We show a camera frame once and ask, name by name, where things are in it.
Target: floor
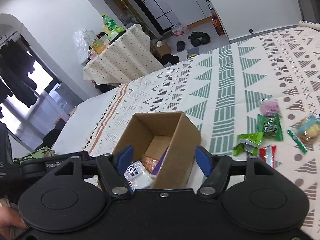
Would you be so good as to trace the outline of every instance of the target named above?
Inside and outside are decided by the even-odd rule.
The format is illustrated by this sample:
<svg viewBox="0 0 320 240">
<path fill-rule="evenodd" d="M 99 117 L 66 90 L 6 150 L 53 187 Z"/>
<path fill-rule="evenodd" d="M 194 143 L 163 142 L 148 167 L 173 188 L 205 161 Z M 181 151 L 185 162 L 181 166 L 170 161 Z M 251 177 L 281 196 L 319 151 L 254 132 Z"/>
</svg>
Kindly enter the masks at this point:
<svg viewBox="0 0 320 240">
<path fill-rule="evenodd" d="M 185 50 L 179 52 L 177 56 L 180 58 L 180 60 L 187 59 L 188 52 L 187 50 L 193 49 L 193 45 L 190 43 L 190 40 L 188 39 L 188 36 L 191 35 L 192 32 L 204 32 L 208 33 L 211 39 L 211 42 L 206 45 L 200 45 L 197 48 L 199 48 L 199 54 L 205 53 L 209 50 L 216 49 L 222 46 L 226 46 L 229 44 L 229 39 L 226 35 L 219 36 L 212 25 L 211 22 L 202 24 L 200 26 L 197 26 L 195 28 L 192 28 L 189 33 L 187 33 L 184 36 L 176 37 L 172 36 L 167 39 L 167 44 L 171 47 L 171 54 L 175 55 L 178 53 L 177 51 L 177 42 L 178 41 L 184 41 L 185 42 Z"/>
</svg>

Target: white snack package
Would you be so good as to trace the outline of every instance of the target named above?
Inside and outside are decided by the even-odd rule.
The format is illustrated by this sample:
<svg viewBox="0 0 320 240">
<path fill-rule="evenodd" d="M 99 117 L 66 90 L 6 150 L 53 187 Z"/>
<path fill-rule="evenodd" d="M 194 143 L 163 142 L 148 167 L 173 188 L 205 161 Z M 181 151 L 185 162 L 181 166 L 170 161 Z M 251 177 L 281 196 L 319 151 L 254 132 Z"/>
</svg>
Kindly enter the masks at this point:
<svg viewBox="0 0 320 240">
<path fill-rule="evenodd" d="M 124 177 L 127 179 L 133 190 L 136 188 L 150 187 L 154 182 L 147 169 L 139 161 L 132 163 L 128 167 L 124 173 Z"/>
</svg>

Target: screw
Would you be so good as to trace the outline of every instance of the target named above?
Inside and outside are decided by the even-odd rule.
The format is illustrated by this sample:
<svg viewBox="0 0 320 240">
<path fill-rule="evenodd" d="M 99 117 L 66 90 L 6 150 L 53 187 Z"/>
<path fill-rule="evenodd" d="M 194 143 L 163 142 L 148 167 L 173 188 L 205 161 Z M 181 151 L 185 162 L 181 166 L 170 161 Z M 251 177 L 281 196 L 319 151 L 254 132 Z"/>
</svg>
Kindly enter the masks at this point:
<svg viewBox="0 0 320 240">
<path fill-rule="evenodd" d="M 160 193 L 160 197 L 169 197 L 169 194 L 166 192 Z"/>
<path fill-rule="evenodd" d="M 216 193 L 216 190 L 213 187 L 203 187 L 200 189 L 200 193 L 203 195 L 212 195 Z"/>
<path fill-rule="evenodd" d="M 112 189 L 112 193 L 116 195 L 123 195 L 128 192 L 128 189 L 126 187 L 115 187 Z"/>
</svg>

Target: patterned bedspread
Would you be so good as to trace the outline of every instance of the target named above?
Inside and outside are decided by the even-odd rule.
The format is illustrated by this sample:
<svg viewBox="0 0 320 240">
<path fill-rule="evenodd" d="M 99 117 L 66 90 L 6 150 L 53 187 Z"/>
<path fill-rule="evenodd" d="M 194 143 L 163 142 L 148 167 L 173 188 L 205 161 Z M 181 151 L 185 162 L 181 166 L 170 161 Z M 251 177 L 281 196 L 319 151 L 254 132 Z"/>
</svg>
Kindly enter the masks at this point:
<svg viewBox="0 0 320 240">
<path fill-rule="evenodd" d="M 264 34 L 124 84 L 85 148 L 93 156 L 111 152 L 136 112 L 183 111 L 201 131 L 206 149 L 231 155 L 237 134 L 256 132 L 263 98 L 279 100 L 283 131 L 320 113 L 320 33 L 298 27 Z M 302 229 L 320 239 L 320 142 L 305 155 L 285 132 L 283 142 L 264 140 L 264 146 L 270 144 L 277 145 L 276 169 L 310 200 Z M 203 175 L 198 169 L 193 176 Z"/>
</svg>

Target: pink wrapped snack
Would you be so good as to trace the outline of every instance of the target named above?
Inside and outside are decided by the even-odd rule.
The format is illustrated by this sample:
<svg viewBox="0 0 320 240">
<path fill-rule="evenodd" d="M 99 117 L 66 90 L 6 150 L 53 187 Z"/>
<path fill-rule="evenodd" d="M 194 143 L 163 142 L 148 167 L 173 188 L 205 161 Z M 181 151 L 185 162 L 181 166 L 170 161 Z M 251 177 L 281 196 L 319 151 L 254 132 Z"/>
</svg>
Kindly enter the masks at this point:
<svg viewBox="0 0 320 240">
<path fill-rule="evenodd" d="M 278 100 L 264 99 L 260 101 L 260 111 L 263 116 L 273 117 L 275 114 L 280 115 Z"/>
</svg>

